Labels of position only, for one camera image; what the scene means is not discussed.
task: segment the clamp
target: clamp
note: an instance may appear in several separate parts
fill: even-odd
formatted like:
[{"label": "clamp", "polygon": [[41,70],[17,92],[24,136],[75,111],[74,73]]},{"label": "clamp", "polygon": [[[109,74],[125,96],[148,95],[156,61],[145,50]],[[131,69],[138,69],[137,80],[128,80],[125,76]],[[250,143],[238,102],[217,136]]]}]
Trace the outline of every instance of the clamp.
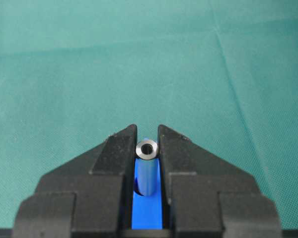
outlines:
[{"label": "clamp", "polygon": [[137,126],[43,175],[0,238],[281,238],[254,177],[158,127],[162,230],[132,230]]}]

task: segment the hole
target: hole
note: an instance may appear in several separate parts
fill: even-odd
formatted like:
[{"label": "hole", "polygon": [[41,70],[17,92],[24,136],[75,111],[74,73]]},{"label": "hole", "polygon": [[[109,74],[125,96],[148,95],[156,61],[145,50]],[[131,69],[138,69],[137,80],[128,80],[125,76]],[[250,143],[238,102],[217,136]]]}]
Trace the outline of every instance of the hole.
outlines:
[{"label": "hole", "polygon": [[149,155],[153,152],[153,147],[150,144],[144,144],[141,147],[141,152],[143,152],[145,155]]}]

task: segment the teal cloth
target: teal cloth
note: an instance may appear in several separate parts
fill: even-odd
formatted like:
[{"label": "teal cloth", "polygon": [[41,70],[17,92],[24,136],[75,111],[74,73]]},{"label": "teal cloth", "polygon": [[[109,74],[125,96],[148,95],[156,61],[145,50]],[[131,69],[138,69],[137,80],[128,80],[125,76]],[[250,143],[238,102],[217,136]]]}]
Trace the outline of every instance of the teal cloth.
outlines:
[{"label": "teal cloth", "polygon": [[298,229],[298,0],[0,0],[0,227],[131,123],[250,172]]}]

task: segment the metal bushing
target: metal bushing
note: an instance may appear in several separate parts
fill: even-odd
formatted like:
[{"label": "metal bushing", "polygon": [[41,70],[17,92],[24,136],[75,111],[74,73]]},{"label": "metal bushing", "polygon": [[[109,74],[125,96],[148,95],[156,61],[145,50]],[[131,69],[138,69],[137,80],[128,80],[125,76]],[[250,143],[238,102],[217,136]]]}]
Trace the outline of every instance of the metal bushing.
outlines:
[{"label": "metal bushing", "polygon": [[136,146],[136,154],[143,160],[152,160],[158,155],[158,144],[153,140],[143,140]]}]

